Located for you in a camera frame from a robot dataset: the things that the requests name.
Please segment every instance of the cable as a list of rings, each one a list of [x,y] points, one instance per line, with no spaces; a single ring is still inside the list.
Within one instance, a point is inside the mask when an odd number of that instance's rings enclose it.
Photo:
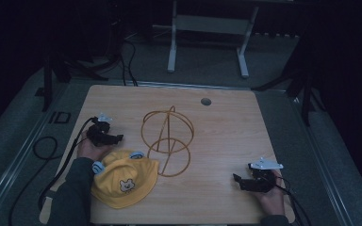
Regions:
[[[128,72],[128,74],[131,77],[134,87],[137,87],[138,86],[137,80],[135,79],[134,75],[131,72],[131,63],[132,63],[132,60],[134,59],[134,55],[137,52],[137,50],[135,48],[135,45],[131,41],[124,40],[124,42],[127,44],[130,44],[133,47],[133,53],[131,55],[130,60],[128,61],[128,66],[125,66],[124,58],[123,58],[123,56],[120,56],[120,61],[122,62],[122,65],[123,65],[123,84],[126,86],[125,73]]]
[[[277,178],[280,178],[280,179],[284,180],[285,182],[288,183],[288,186],[290,186],[290,182],[289,182],[288,180],[284,179],[283,177],[277,177]],[[298,225],[303,225],[303,223],[302,223],[302,219],[301,219],[301,217],[300,217],[300,215],[299,215],[299,213],[298,213],[298,211],[297,211],[297,208],[296,208],[295,204],[298,205],[298,207],[300,208],[300,210],[301,210],[302,213],[304,214],[304,217],[305,217],[305,219],[306,219],[306,221],[307,221],[308,226],[311,226],[311,221],[310,221],[310,218],[308,217],[308,214],[307,214],[306,211],[303,209],[303,207],[299,204],[299,202],[298,202],[298,200],[295,198],[295,196],[293,196],[293,194],[289,191],[290,188],[285,189],[285,188],[283,188],[283,187],[281,187],[281,186],[279,186],[279,185],[275,185],[275,184],[271,183],[271,182],[270,182],[267,178],[265,178],[265,177],[261,177],[261,179],[267,181],[267,182],[268,182],[269,184],[271,184],[272,186],[275,186],[275,187],[277,187],[278,189],[284,191],[284,192],[290,197],[290,203],[291,203],[293,212],[295,213],[295,217],[296,217],[296,219],[297,219]]]
[[[40,156],[37,153],[37,144],[44,140],[44,139],[52,139],[55,142],[55,147],[53,149],[53,151],[51,152],[51,154],[49,154],[48,157],[43,157]],[[30,178],[30,180],[28,180],[28,182],[25,184],[25,186],[23,187],[23,189],[20,191],[19,195],[16,197],[16,200],[14,201],[13,205],[10,207],[10,211],[8,214],[8,225],[11,226],[12,224],[12,217],[13,217],[13,212],[14,212],[14,208],[17,204],[17,202],[20,200],[20,198],[22,197],[23,193],[25,192],[25,190],[28,188],[28,186],[31,184],[32,181],[34,181],[34,179],[36,178],[36,176],[42,171],[42,169],[46,166],[46,164],[48,164],[49,161],[54,160],[54,159],[58,159],[60,157],[62,157],[62,154],[59,156],[54,156],[56,151],[58,150],[58,141],[54,138],[54,137],[41,137],[39,139],[37,139],[37,141],[35,141],[34,145],[33,145],[33,153],[34,155],[36,155],[39,159],[45,160],[45,162],[42,164],[42,166],[40,166],[40,168],[37,170],[36,173],[34,173],[34,175]]]
[[[54,177],[54,179],[52,179],[52,181],[45,187],[45,189],[42,191],[42,193],[40,194],[40,197],[38,199],[38,207],[40,208],[40,211],[42,210],[42,207],[43,207],[43,202],[44,202],[44,199],[45,199],[46,192],[52,187],[52,185],[58,180],[58,178],[61,176],[63,171],[66,169],[67,165],[70,162],[70,159],[72,158],[74,149],[78,145],[77,141],[79,140],[82,132],[84,131],[85,126],[88,124],[88,122],[90,122],[92,120],[93,120],[93,118],[89,118],[87,121],[84,122],[84,124],[82,125],[80,131],[78,132],[77,137],[73,141],[72,148],[70,149],[69,153],[67,154],[66,160],[64,161],[63,166],[61,167],[60,171]]]

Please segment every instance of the gray carpet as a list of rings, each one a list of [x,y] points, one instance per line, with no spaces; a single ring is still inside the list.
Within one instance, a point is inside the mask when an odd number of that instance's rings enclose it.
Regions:
[[[170,50],[167,33],[150,43],[138,42],[138,36],[129,40],[137,49],[131,70],[140,86],[163,83],[160,85],[223,89],[248,89],[272,80],[280,74],[297,41],[253,36],[245,54],[250,77],[243,79],[239,76],[236,51],[230,45],[221,47],[190,36],[183,37],[178,46],[175,72],[167,73]],[[123,55],[125,61],[131,58],[131,45],[123,47]],[[100,72],[110,79],[99,84],[121,85],[121,71],[118,66]],[[58,140],[58,154],[62,153],[92,84],[98,82],[84,75],[75,75],[70,84],[55,83],[55,101],[48,112],[42,113],[43,99],[34,96],[37,88],[42,86],[42,73],[36,73],[0,119],[0,179],[5,175],[3,173],[8,173],[5,170],[17,153],[29,153],[20,173],[12,175],[16,180],[8,182],[10,190],[1,199],[0,225],[8,225],[8,212],[15,198],[44,163],[31,151],[35,140],[53,136]],[[285,166],[284,177],[291,182],[293,192],[312,225],[362,225],[362,180],[335,126],[326,112],[315,107],[316,111],[310,112],[311,126],[305,127],[299,116],[300,104],[283,92],[287,85],[288,82],[257,93],[271,144],[277,159]],[[50,123],[54,112],[71,113],[69,123]],[[50,140],[37,146],[44,156],[52,152],[52,148]],[[59,160],[48,163],[25,191],[14,209],[14,225],[41,225],[37,205],[39,193],[46,185],[46,178],[55,174],[58,163]]]

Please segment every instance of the wooden table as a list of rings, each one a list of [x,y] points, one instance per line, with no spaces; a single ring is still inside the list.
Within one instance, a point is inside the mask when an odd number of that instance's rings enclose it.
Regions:
[[[211,105],[203,105],[203,98],[208,98]],[[258,223],[264,217],[258,202],[249,192],[240,190],[233,179],[233,173],[249,178],[246,164],[260,157],[276,161],[255,94],[251,91],[92,86],[66,153],[82,124],[100,112],[114,119],[109,133],[124,135],[116,148],[147,153],[149,148],[140,132],[143,117],[151,111],[169,110],[171,106],[193,124],[194,138],[189,145],[191,158],[188,168],[178,176],[159,176],[156,186],[146,198],[124,209],[112,209],[92,197],[91,222]],[[172,120],[172,137],[189,139],[190,131],[182,126],[177,120]],[[156,125],[151,123],[145,131],[147,139],[158,138],[157,131],[160,129],[161,122]],[[184,155],[182,152],[172,158],[174,162],[170,166],[185,166],[188,159],[186,152]],[[52,190],[57,190],[66,174],[67,171]],[[285,206],[287,217],[292,222],[295,217],[289,199],[286,199]],[[41,222],[49,219],[50,207],[51,200],[48,199],[41,211]]]

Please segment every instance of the white metal frame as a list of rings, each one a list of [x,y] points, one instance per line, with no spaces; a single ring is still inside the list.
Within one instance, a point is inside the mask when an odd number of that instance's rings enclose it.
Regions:
[[[173,0],[172,45],[170,47],[167,71],[169,73],[173,73],[175,71],[177,30],[203,31],[244,36],[242,45],[237,48],[237,56],[239,60],[241,76],[247,78],[249,73],[244,53],[246,51],[249,38],[252,34],[252,28],[255,24],[255,17],[257,12],[258,7],[254,7],[250,20],[181,15],[177,14],[177,0]]]

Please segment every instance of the yellow hat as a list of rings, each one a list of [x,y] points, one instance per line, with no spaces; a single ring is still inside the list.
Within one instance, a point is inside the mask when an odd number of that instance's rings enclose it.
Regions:
[[[157,160],[133,159],[133,151],[119,150],[108,154],[102,163],[105,170],[95,175],[91,193],[101,202],[124,208],[145,198],[157,180]]]

